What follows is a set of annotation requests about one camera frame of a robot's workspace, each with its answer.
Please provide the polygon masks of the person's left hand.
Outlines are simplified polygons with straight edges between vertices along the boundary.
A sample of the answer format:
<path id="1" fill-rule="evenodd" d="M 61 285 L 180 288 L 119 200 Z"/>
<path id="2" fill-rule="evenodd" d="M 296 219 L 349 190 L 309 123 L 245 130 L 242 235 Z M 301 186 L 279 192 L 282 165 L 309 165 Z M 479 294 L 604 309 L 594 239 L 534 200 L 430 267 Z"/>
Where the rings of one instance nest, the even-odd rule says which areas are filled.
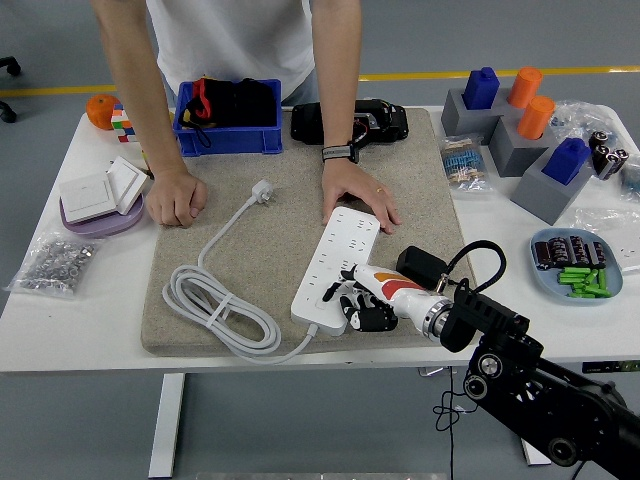
<path id="1" fill-rule="evenodd" d="M 401 224 L 398 207 L 391 190 L 346 158 L 327 160 L 322 173 L 322 223 L 326 224 L 338 200 L 345 194 L 363 201 L 380 223 L 381 230 L 391 235 Z"/>

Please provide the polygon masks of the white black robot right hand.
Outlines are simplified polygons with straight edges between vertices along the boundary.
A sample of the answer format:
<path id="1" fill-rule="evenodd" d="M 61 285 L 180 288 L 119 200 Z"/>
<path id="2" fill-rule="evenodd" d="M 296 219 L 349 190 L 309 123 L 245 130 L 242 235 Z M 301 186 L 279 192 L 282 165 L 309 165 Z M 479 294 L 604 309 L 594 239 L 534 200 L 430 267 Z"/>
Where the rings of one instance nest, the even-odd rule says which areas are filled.
<path id="1" fill-rule="evenodd" d="M 396 271 L 365 264 L 341 271 L 322 300 L 335 295 L 343 317 L 356 331 L 391 331 L 405 318 L 430 339 L 441 336 L 453 306 L 447 297 L 429 293 Z"/>

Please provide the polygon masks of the person's right hand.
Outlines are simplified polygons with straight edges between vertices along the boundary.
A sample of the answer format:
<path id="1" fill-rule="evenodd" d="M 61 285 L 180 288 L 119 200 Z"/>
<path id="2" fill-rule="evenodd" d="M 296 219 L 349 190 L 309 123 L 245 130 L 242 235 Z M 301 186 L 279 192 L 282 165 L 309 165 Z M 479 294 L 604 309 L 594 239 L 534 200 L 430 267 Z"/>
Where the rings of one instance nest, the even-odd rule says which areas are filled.
<path id="1" fill-rule="evenodd" d="M 168 167 L 154 173 L 147 209 L 159 225 L 189 228 L 207 199 L 207 186 L 185 166 Z"/>

